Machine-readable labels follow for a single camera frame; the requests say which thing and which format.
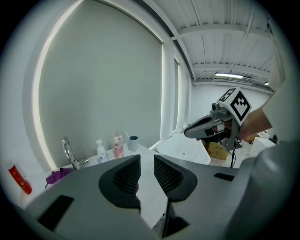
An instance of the ceiling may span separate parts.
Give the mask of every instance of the ceiling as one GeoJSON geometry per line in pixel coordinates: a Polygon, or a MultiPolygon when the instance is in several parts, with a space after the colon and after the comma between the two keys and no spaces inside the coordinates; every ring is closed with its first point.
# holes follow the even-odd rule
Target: ceiling
{"type": "Polygon", "coordinates": [[[273,61],[267,12],[246,0],[144,0],[178,41],[194,82],[219,82],[216,72],[268,81],[273,61]]]}

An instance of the purple cloth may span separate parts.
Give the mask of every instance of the purple cloth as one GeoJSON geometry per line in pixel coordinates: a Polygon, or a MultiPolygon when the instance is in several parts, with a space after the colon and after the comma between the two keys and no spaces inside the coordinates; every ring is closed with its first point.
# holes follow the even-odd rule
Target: purple cloth
{"type": "Polygon", "coordinates": [[[67,176],[72,171],[73,171],[72,168],[63,168],[63,167],[61,167],[59,171],[52,172],[52,175],[46,178],[47,185],[57,182],[58,180],[60,180],[63,177],[67,176]]]}

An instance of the cup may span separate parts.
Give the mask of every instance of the cup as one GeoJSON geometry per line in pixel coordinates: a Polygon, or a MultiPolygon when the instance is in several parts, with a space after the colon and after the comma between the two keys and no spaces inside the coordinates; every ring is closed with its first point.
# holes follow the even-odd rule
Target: cup
{"type": "Polygon", "coordinates": [[[139,148],[139,139],[138,139],[138,137],[137,136],[131,136],[127,145],[128,145],[128,149],[130,151],[133,151],[133,152],[137,151],[137,149],[139,148]]]}

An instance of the red bottle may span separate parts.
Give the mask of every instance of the red bottle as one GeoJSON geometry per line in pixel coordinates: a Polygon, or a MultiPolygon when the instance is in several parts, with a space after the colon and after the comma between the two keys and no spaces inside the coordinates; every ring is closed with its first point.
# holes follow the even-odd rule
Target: red bottle
{"type": "Polygon", "coordinates": [[[26,181],[22,175],[19,173],[18,169],[13,164],[13,161],[10,161],[9,163],[10,167],[8,171],[13,176],[14,180],[17,182],[17,184],[23,189],[23,191],[27,194],[30,194],[32,192],[32,188],[28,181],[26,181]]]}

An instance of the faucet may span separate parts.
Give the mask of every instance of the faucet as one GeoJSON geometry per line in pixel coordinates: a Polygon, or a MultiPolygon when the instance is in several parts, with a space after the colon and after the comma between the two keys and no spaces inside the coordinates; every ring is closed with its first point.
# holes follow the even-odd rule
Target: faucet
{"type": "Polygon", "coordinates": [[[64,149],[64,152],[65,152],[65,155],[67,157],[67,160],[70,164],[72,164],[74,170],[79,170],[81,168],[81,166],[83,166],[85,163],[87,163],[89,160],[86,159],[82,162],[79,162],[75,156],[74,156],[74,153],[72,151],[72,148],[71,148],[71,144],[70,144],[70,141],[68,140],[67,137],[64,137],[62,139],[62,148],[64,149]]]}

